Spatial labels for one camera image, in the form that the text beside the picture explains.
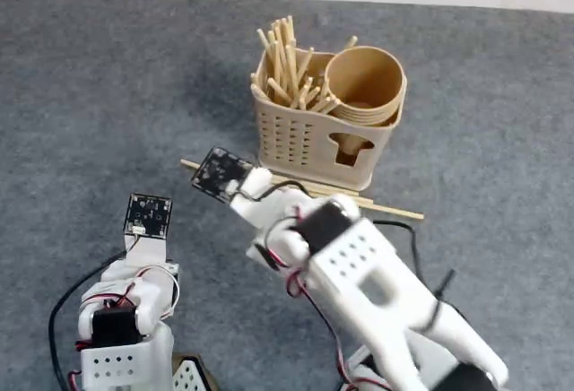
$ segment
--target black wire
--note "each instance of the black wire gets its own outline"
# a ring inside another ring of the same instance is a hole
[[[414,274],[422,282],[424,286],[427,286],[426,281],[424,280],[424,276],[422,275],[422,266],[421,266],[421,255],[419,254],[419,249],[416,246],[416,231],[412,226],[408,223],[400,222],[400,221],[384,221],[378,220],[373,221],[375,225],[389,225],[393,227],[400,227],[408,230],[411,233],[411,251],[413,253],[413,266],[414,266]]]
[[[127,251],[130,251],[132,248],[134,248],[135,244],[139,240],[140,240],[140,238],[137,237],[134,241],[134,244],[132,244],[132,246]],[[49,341],[49,346],[50,346],[50,357],[52,359],[52,369],[54,370],[54,374],[56,375],[57,382],[60,385],[60,389],[62,391],[69,391],[70,388],[68,387],[68,383],[64,377],[64,373],[62,373],[62,366],[60,366],[60,361],[57,357],[56,332],[55,332],[56,316],[57,316],[58,312],[60,311],[60,309],[62,308],[62,306],[64,306],[64,303],[70,298],[70,296],[74,293],[74,291],[76,291],[80,286],[82,286],[83,283],[85,283],[86,281],[91,279],[94,275],[96,275],[97,273],[101,272],[106,267],[108,267],[111,263],[113,263],[114,261],[117,261],[118,259],[122,258],[125,255],[126,255],[126,251],[119,252],[119,253],[115,254],[114,256],[111,256],[110,258],[108,258],[106,261],[104,261],[103,263],[98,265],[96,268],[94,268],[89,273],[87,273],[82,279],[80,279],[78,282],[76,282],[74,285],[72,285],[64,293],[64,295],[62,297],[60,297],[60,300],[57,301],[56,305],[52,309],[52,312],[50,313],[50,319],[48,321],[48,341]]]
[[[434,325],[437,322],[437,319],[439,318],[439,313],[440,310],[442,309],[442,304],[446,303],[446,301],[444,301],[444,291],[452,282],[456,272],[455,270],[450,269],[447,275],[442,279],[442,282],[440,283],[439,287],[436,290],[432,291],[422,276],[421,256],[419,254],[419,249],[416,246],[416,231],[414,230],[414,228],[411,227],[409,224],[400,221],[373,221],[373,223],[376,225],[391,225],[395,227],[404,228],[406,230],[409,230],[409,232],[411,233],[411,250],[413,251],[414,273],[416,277],[422,282],[422,284],[427,289],[429,289],[429,291],[432,292],[432,295],[434,295],[435,299],[437,299],[434,309],[430,314],[429,322],[420,330],[421,333],[426,333],[434,327]],[[458,314],[461,317],[465,317],[456,306],[452,304],[451,306],[458,312]]]
[[[309,191],[303,186],[302,183],[298,182],[297,180],[285,180],[284,182],[280,182],[277,185],[273,185],[272,187],[267,189],[263,194],[261,194],[257,198],[253,198],[253,201],[261,201],[264,198],[267,198],[268,196],[270,196],[277,189],[279,189],[281,187],[288,187],[288,186],[298,187],[301,191],[303,191],[304,194],[309,195]]]
[[[263,237],[263,246],[266,250],[269,250],[269,236],[271,235],[271,231],[273,231],[277,225],[279,225],[281,222],[285,222],[288,221],[289,219],[297,219],[297,216],[283,216],[282,218],[279,218],[278,220],[276,220],[275,222],[273,222],[271,225],[269,225],[269,228],[267,229],[267,231],[265,232],[265,235]]]

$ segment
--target cable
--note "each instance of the cable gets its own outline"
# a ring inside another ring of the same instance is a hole
[[[271,235],[271,231],[273,231],[277,225],[279,225],[281,222],[288,221],[289,219],[296,220],[297,216],[283,216],[282,218],[279,218],[269,226],[263,237],[263,247],[275,261],[275,263],[282,268],[290,268],[291,266],[285,263],[277,254],[275,254],[275,252],[273,252],[273,250],[269,248],[269,236]]]
[[[78,391],[78,385],[75,383],[75,377],[82,374],[81,370],[72,370],[68,372],[68,385],[72,388],[72,391]]]
[[[261,201],[264,198],[267,198],[268,196],[270,196],[273,192],[275,192],[277,189],[280,189],[282,187],[288,187],[288,186],[293,186],[293,187],[297,187],[299,190],[303,191],[303,194],[309,195],[309,191],[303,186],[302,183],[300,183],[297,180],[285,180],[284,182],[280,182],[276,185],[273,185],[272,187],[270,187],[269,189],[267,189],[263,194],[261,194],[260,196],[254,198],[254,197],[249,197],[248,199],[253,200],[253,201]],[[245,193],[243,193],[243,191],[239,191],[243,196],[247,196],[245,195]]]
[[[375,225],[390,225],[390,226],[404,228],[406,230],[409,230],[409,232],[411,233],[411,250],[413,251],[414,273],[415,273],[416,277],[418,277],[419,281],[421,281],[422,284],[430,292],[432,292],[432,295],[434,295],[435,299],[437,300],[435,303],[434,309],[432,310],[432,313],[430,314],[429,322],[420,329],[420,332],[424,334],[424,333],[428,332],[429,330],[431,330],[434,327],[434,325],[436,324],[437,319],[439,318],[440,310],[442,309],[442,304],[446,303],[446,301],[444,301],[444,292],[447,289],[447,287],[450,285],[450,283],[452,282],[453,278],[456,275],[456,272],[452,268],[450,270],[448,270],[447,274],[442,279],[442,282],[440,283],[439,287],[436,290],[432,291],[422,276],[421,256],[419,255],[419,249],[416,246],[416,231],[413,229],[413,227],[411,227],[407,223],[399,222],[399,221],[381,221],[381,220],[379,220],[379,221],[373,221],[373,223]],[[456,306],[453,306],[453,308],[458,312],[458,314],[461,317],[465,317]]]
[[[388,225],[393,227],[400,227],[408,230],[411,233],[411,251],[413,255],[413,267],[414,267],[414,274],[422,282],[424,286],[427,286],[427,283],[424,280],[424,276],[422,275],[422,266],[421,266],[421,256],[419,254],[419,249],[416,246],[416,231],[412,226],[408,223],[400,222],[400,221],[385,221],[385,220],[377,220],[373,221],[375,225]]]
[[[137,237],[134,241],[134,243],[132,244],[132,246],[127,250],[131,250],[132,248],[134,248],[135,244],[140,240],[139,237]],[[56,331],[55,331],[55,325],[56,325],[56,316],[58,314],[58,312],[60,311],[60,309],[62,308],[62,306],[64,306],[64,303],[70,298],[70,296],[80,287],[82,286],[82,284],[84,284],[86,281],[90,280],[93,276],[95,276],[97,273],[101,272],[102,270],[104,270],[106,267],[108,267],[110,264],[112,264],[114,261],[118,261],[118,259],[124,257],[126,255],[125,251],[119,252],[113,256],[111,256],[110,258],[108,258],[107,260],[105,260],[103,263],[101,263],[100,265],[98,265],[96,268],[94,268],[92,271],[90,271],[89,273],[87,273],[82,279],[80,279],[78,282],[74,283],[74,285],[72,285],[65,293],[62,297],[60,297],[60,300],[57,301],[56,305],[54,306],[54,308],[52,309],[52,312],[50,313],[50,318],[48,321],[48,342],[49,342],[49,347],[50,347],[50,358],[52,360],[52,370],[54,370],[54,375],[56,375],[56,380],[58,385],[60,385],[60,389],[62,391],[69,391],[69,387],[68,384],[66,384],[65,378],[64,378],[64,373],[62,372],[62,366],[60,366],[60,361],[57,357],[57,346],[56,346]]]
[[[175,276],[170,273],[170,271],[167,268],[162,267],[161,265],[146,265],[144,268],[140,269],[137,272],[137,274],[135,274],[135,277],[142,277],[144,274],[146,274],[150,270],[159,270],[159,271],[165,273],[167,276],[170,277],[170,279],[173,281],[173,284],[176,287],[176,298],[173,300],[173,303],[171,303],[171,306],[165,312],[163,312],[160,316],[160,319],[165,319],[166,317],[173,315],[173,311],[175,310],[176,306],[178,305],[178,302],[179,302],[179,282],[175,278]]]
[[[325,313],[323,313],[323,310],[319,307],[317,302],[313,299],[313,297],[311,296],[311,294],[309,293],[309,291],[305,287],[305,284],[299,278],[300,273],[301,273],[301,269],[295,270],[287,278],[287,281],[286,281],[287,293],[289,294],[290,297],[293,297],[293,298],[297,298],[301,294],[303,294],[307,298],[307,300],[309,300],[309,302],[313,305],[313,307],[315,308],[315,310],[317,311],[317,313],[319,314],[321,319],[323,319],[323,322],[325,323],[327,329],[329,330],[329,334],[332,335],[333,339],[335,340],[337,371],[339,372],[339,375],[341,375],[341,378],[343,379],[344,383],[349,384],[349,386],[346,389],[349,391],[351,391],[353,389],[358,389],[356,384],[358,384],[360,382],[369,382],[370,384],[376,385],[376,386],[380,387],[381,389],[385,389],[386,391],[392,391],[392,389],[389,386],[387,386],[386,384],[383,384],[381,382],[378,382],[375,379],[351,378],[351,375],[349,374],[349,372],[347,371],[347,369],[344,365],[344,356],[343,356],[343,350],[341,348],[341,341],[339,339],[339,335],[337,334],[337,332],[333,328],[331,321],[329,321],[329,319],[326,317]],[[292,289],[294,282],[297,284],[297,291],[293,291],[293,289]]]

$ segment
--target circuit board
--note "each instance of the circuit board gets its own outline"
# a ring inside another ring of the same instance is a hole
[[[132,194],[126,211],[124,234],[166,239],[171,218],[171,198]]]
[[[238,187],[253,169],[253,164],[221,147],[214,147],[205,157],[196,174],[191,179],[194,187],[228,204],[231,197],[225,189],[232,180]]]

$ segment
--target white wire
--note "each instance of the white wire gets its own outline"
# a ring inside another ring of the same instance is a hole
[[[170,279],[173,281],[173,284],[176,286],[176,299],[173,300],[173,303],[171,303],[171,306],[161,314],[160,319],[165,319],[166,317],[170,317],[171,315],[173,315],[173,311],[175,310],[176,306],[178,305],[179,302],[179,282],[178,280],[175,278],[175,276],[173,274],[170,273],[170,271],[165,268],[162,267],[161,265],[146,265],[145,267],[141,268],[136,274],[136,277],[142,277],[144,274],[146,274],[148,271],[155,269],[155,270],[159,270],[163,273],[165,273],[167,276],[170,277]]]

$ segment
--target paper cup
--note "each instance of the paper cup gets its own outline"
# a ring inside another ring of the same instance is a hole
[[[334,113],[345,120],[382,123],[404,99],[403,67],[381,48],[344,50],[329,61],[325,77],[329,91],[343,103]]]

